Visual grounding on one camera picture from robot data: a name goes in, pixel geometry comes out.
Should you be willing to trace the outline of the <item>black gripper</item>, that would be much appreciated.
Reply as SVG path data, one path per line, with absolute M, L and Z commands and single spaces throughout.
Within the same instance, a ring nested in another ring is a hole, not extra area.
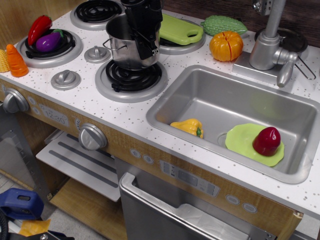
M 137 51 L 141 60 L 160 53 L 159 30 L 163 16 L 163 0 L 121 0 L 129 26 L 133 31 Z

